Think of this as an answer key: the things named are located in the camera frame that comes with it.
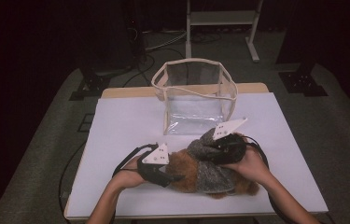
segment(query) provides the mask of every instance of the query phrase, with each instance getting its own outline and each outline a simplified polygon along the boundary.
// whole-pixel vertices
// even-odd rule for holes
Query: black cord
[[[167,32],[167,31],[158,31],[157,33],[163,34],[163,35],[171,35],[171,36],[178,36],[179,34],[184,34],[184,30],[178,30],[178,31],[172,31],[172,32]]]
[[[191,37],[191,42],[192,44],[210,44],[221,39],[221,34],[219,32],[214,32],[214,35],[217,35],[217,37],[207,35],[204,32],[194,33]]]
[[[152,56],[150,56],[150,55],[148,55],[148,54],[147,54],[147,56],[152,60],[152,64],[151,64],[147,69],[145,69],[145,70],[143,70],[143,71],[140,71],[140,72],[137,73],[136,75],[133,75],[132,77],[130,77],[130,78],[122,85],[122,88],[126,87],[126,85],[127,85],[130,81],[132,81],[132,79],[134,79],[135,77],[137,77],[137,76],[139,76],[139,75],[144,75],[144,73],[145,73],[146,71],[148,71],[150,68],[152,68],[152,66],[155,64],[155,59],[154,59],[154,57],[152,57]]]
[[[329,214],[329,212],[326,213],[326,216],[329,218],[329,221],[330,221],[332,224],[335,224],[334,218],[332,218],[332,216]]]
[[[149,81],[148,78],[146,77],[145,71],[140,70],[139,63],[137,64],[136,68],[137,68],[137,71],[139,71],[139,74],[141,74],[142,77],[145,79],[146,85],[147,85],[147,86],[151,86],[150,81]]]
[[[79,147],[78,149],[73,153],[73,155],[70,157],[70,159],[67,161],[67,164],[64,166],[62,174],[61,174],[61,179],[59,180],[59,185],[58,185],[58,200],[59,200],[59,206],[61,207],[61,212],[62,212],[62,216],[64,218],[64,220],[66,221],[66,223],[71,224],[69,222],[69,220],[66,219],[66,217],[64,216],[64,209],[63,209],[63,205],[62,205],[62,200],[61,200],[61,193],[62,193],[62,181],[63,181],[63,177],[64,177],[64,173],[66,173],[67,167],[69,166],[70,162],[73,160],[73,158],[76,156],[76,154],[85,146],[85,144],[87,143],[87,140],[85,140]]]
[[[186,57],[183,56],[183,54],[180,51],[175,50],[175,49],[161,49],[161,48],[159,48],[159,49],[149,50],[148,52],[152,53],[152,52],[159,51],[159,50],[170,50],[170,51],[176,52],[178,55],[180,55],[181,59],[185,59],[186,58]]]
[[[262,151],[261,147],[259,146],[259,143],[254,140],[253,138],[249,137],[249,136],[242,136],[248,139],[251,139],[254,143],[249,144],[247,143],[247,145],[250,145],[252,147],[254,147],[260,154],[262,161],[265,163],[265,165],[267,166],[268,169],[270,169],[270,165],[268,163],[268,159],[267,156],[265,155],[264,151]],[[271,207],[273,208],[274,212],[280,217],[282,218],[282,220],[284,220],[286,223],[289,224],[296,224],[296,222],[294,222],[293,220],[291,220],[291,218],[289,218],[288,216],[286,216],[276,205],[276,203],[273,201],[272,197],[270,194],[268,194],[268,199],[270,200],[271,203]]]
[[[132,70],[133,69],[130,66],[130,67],[124,68],[122,71],[113,72],[113,73],[109,73],[107,75],[102,75],[102,76],[98,76],[98,77],[109,80],[112,77],[117,77],[117,76],[121,76],[121,75],[125,75],[127,73],[130,73]]]
[[[127,157],[125,157],[125,159],[122,160],[122,162],[119,163],[119,165],[116,167],[116,169],[114,170],[113,175],[111,177],[116,175],[121,170],[129,170],[129,169],[122,169],[122,166],[124,166],[128,161],[130,161],[131,158],[133,158],[138,152],[140,152],[140,150],[142,150],[142,149],[144,149],[146,147],[157,148],[158,144],[155,144],[155,145],[148,144],[148,145],[144,145],[142,147],[135,148]],[[110,219],[109,224],[114,224],[114,219],[115,218],[116,218],[116,209],[114,209],[114,213],[113,213],[113,216]]]

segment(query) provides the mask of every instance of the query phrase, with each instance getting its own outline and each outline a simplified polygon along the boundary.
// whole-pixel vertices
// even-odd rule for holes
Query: brown fur
[[[192,193],[197,190],[198,162],[185,149],[173,152],[169,156],[166,173],[169,175],[185,175],[182,180],[172,182],[171,185],[175,189],[186,193]]]
[[[169,156],[166,173],[169,175],[185,175],[182,180],[172,182],[171,185],[175,189],[186,193],[196,192],[198,162],[185,149],[173,152]],[[259,185],[256,182],[247,180],[238,173],[233,172],[232,178],[235,182],[235,194],[256,195],[259,191]],[[227,193],[208,193],[208,195],[215,199],[221,199],[227,196]]]

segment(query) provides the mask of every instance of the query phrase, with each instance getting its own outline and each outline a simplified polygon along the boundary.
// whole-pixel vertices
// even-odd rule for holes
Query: metal stand
[[[311,76],[315,63],[315,57],[308,56],[297,71],[279,73],[289,93],[303,93],[305,96],[327,96],[323,87],[317,85]]]
[[[110,78],[99,77],[90,68],[80,68],[80,70],[84,78],[77,90],[72,92],[69,101],[82,101],[84,97],[99,97],[102,95],[103,90],[108,87]]]
[[[254,36],[259,23],[259,15],[263,0],[259,0],[256,10],[245,11],[201,11],[191,12],[190,0],[187,1],[187,40],[186,58],[191,58],[191,25],[239,25],[251,24],[251,33],[245,41],[253,62],[259,62],[259,56],[254,48]]]

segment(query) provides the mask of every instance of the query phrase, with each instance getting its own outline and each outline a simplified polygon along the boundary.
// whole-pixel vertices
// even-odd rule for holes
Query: forearm
[[[277,207],[291,220],[296,223],[319,223],[311,214],[309,214],[283,187],[283,185],[273,176],[261,185],[271,195]]]
[[[88,224],[108,224],[116,210],[122,188],[108,183],[98,203],[92,211]]]

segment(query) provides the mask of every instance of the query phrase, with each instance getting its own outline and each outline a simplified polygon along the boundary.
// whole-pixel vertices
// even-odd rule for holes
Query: black cable
[[[184,34],[184,30],[179,30],[179,31],[158,31],[157,33],[163,34],[163,35],[171,35],[171,36],[178,36],[179,34]]]
[[[330,221],[332,224],[335,224],[334,218],[332,218],[332,216],[329,214],[329,212],[326,213],[326,216],[329,218],[329,221]]]
[[[130,81],[132,81],[132,79],[134,79],[135,77],[139,76],[139,75],[143,75],[146,71],[148,71],[150,68],[152,68],[152,66],[155,64],[155,59],[154,57],[150,56],[147,54],[147,56],[152,60],[152,64],[145,70],[137,73],[136,75],[133,75],[132,77],[130,77],[123,85],[122,85],[122,88],[124,88]]]
[[[221,39],[221,34],[219,32],[215,32],[215,35],[217,37],[214,37],[213,35],[207,35],[204,32],[202,33],[195,33],[191,37],[192,44],[210,44],[213,42],[216,42]]]
[[[127,73],[130,73],[132,71],[132,67],[127,67],[124,68],[122,71],[117,71],[117,72],[113,72],[113,73],[108,73],[107,75],[97,75],[98,77],[101,77],[103,79],[110,79],[112,77],[117,77],[117,76],[121,76],[121,75],[125,75]]]
[[[149,50],[154,50],[154,49],[159,49],[159,48],[162,48],[162,47],[165,47],[165,46],[168,46],[168,45],[173,45],[174,43],[178,42],[179,40],[185,40],[185,37],[187,36],[187,34],[185,32],[183,32],[182,35],[179,35],[169,41],[166,41],[165,43],[163,44],[160,44],[158,46],[155,46],[155,47],[151,47],[151,48],[146,48],[145,50],[146,51],[149,51]]]
[[[242,136],[248,139],[251,139],[254,143],[247,143],[247,145],[250,145],[252,147],[254,147],[260,154],[262,161],[265,163],[265,165],[267,166],[268,169],[270,169],[269,163],[268,163],[268,159],[267,156],[265,155],[264,151],[262,151],[261,147],[259,146],[259,143],[254,140],[253,138],[249,137],[249,136]],[[268,193],[268,199],[270,200],[271,203],[271,207],[273,208],[274,212],[280,217],[282,218],[282,220],[284,220],[286,223],[288,224],[296,224],[296,222],[294,222],[293,220],[291,220],[291,218],[289,218],[288,216],[286,216],[276,205],[276,203],[273,201],[271,195]]]
[[[61,200],[61,193],[62,193],[62,181],[63,181],[63,177],[64,177],[64,173],[66,173],[67,167],[69,166],[70,162],[73,160],[73,158],[76,156],[76,154],[85,146],[85,144],[87,143],[87,140],[85,140],[79,147],[78,149],[73,153],[73,155],[70,157],[70,159],[67,161],[67,164],[64,166],[62,174],[61,174],[61,179],[59,180],[59,185],[58,185],[58,200],[59,200],[59,206],[61,207],[61,212],[62,212],[62,216],[64,218],[64,220],[66,221],[66,223],[71,224],[69,222],[69,220],[66,219],[66,217],[64,216],[64,209],[63,209],[63,205],[62,205],[62,200]]]
[[[131,158],[133,158],[138,152],[140,152],[140,150],[149,147],[149,148],[156,148],[158,147],[157,144],[152,145],[152,144],[148,144],[148,145],[144,145],[142,147],[137,147],[135,148],[127,157],[125,157],[125,159],[122,160],[122,162],[119,163],[119,165],[116,167],[116,169],[113,172],[113,175],[111,177],[114,177],[114,175],[116,175],[119,171],[122,170],[122,166],[124,166],[128,161],[131,160]],[[110,219],[109,224],[114,224],[114,219],[116,218],[116,209],[114,209],[114,213],[113,216]]]
[[[151,85],[151,83],[150,83],[150,81],[148,80],[148,78],[146,77],[145,72],[144,72],[144,71],[142,71],[142,70],[140,70],[139,63],[136,65],[136,69],[137,69],[137,71],[139,71],[139,74],[141,74],[141,75],[142,75],[142,77],[145,79],[147,86],[150,86],[150,85]]]
[[[178,50],[175,50],[175,49],[161,49],[161,48],[159,48],[159,49],[152,49],[152,50],[149,50],[148,52],[155,52],[155,51],[158,51],[158,50],[170,50],[170,51],[173,51],[173,52],[176,52],[177,54],[179,54],[180,55],[180,57],[181,57],[181,59],[185,59],[186,57],[184,57],[183,56],[183,54],[180,52],[180,51],[178,51]]]

